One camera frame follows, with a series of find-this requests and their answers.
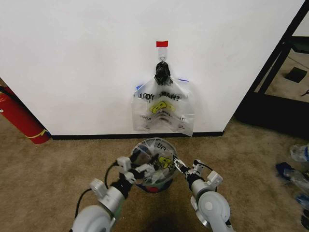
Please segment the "red fire extinguisher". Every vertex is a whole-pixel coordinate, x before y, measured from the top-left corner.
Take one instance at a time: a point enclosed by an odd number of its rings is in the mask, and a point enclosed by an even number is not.
[[[49,132],[8,87],[0,87],[0,114],[35,144],[49,140]]]

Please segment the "black baseboard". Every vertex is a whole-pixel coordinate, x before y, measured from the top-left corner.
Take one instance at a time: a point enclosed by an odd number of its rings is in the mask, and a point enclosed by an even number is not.
[[[193,137],[203,136],[222,136],[224,131],[221,132],[194,132]],[[159,133],[159,134],[93,134],[93,135],[52,135],[55,140],[69,140],[69,139],[143,139],[143,138],[175,138],[175,137],[188,137],[181,133]]]

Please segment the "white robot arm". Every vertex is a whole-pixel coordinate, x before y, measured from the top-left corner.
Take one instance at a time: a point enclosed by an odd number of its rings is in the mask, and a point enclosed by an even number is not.
[[[176,168],[185,174],[193,195],[191,205],[202,224],[211,227],[214,232],[234,232],[229,223],[230,206],[224,196],[216,191],[223,178],[198,159],[194,160],[193,169],[189,169],[176,157],[174,163]],[[205,167],[211,170],[207,181],[201,177]]]
[[[183,174],[192,191],[191,204],[198,219],[204,226],[211,227],[214,232],[234,232],[229,224],[230,207],[227,200],[216,192],[222,177],[215,171],[204,181],[201,173],[206,166],[200,160],[194,160],[193,169],[189,169],[180,159],[174,157],[175,167]],[[117,159],[120,168],[120,178],[107,189],[98,179],[91,182],[90,187],[99,201],[99,205],[91,205],[83,209],[76,217],[71,232],[109,232],[117,220],[121,205],[128,197],[132,185],[137,179],[151,175],[155,168],[144,164],[131,168],[130,159]]]

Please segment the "red tape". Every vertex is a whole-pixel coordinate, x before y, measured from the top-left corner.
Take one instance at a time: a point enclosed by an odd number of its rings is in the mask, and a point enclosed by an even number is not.
[[[157,41],[156,42],[156,47],[168,47],[169,42],[168,41]]]

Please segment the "floor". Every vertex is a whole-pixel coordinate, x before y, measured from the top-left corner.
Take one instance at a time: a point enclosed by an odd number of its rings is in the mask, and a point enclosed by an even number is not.
[[[306,76],[299,83],[285,79],[284,77],[292,70],[293,67],[307,71]],[[293,50],[281,66],[274,80],[271,82],[266,94],[289,98],[293,100],[309,102],[309,94],[301,96],[309,90],[309,54],[296,53]]]
[[[129,156],[142,139],[62,140],[35,145],[0,117],[1,231],[69,231],[81,192],[93,178],[103,179],[118,156]],[[275,164],[287,161],[293,144],[308,143],[232,119],[222,137],[167,138],[187,164],[206,162],[224,181],[219,193],[231,207],[238,232],[300,232],[299,192],[276,176]],[[117,178],[112,170],[109,182]],[[133,187],[113,232],[202,232],[190,206],[191,193],[183,176],[159,194]],[[96,204],[89,192],[81,208]]]

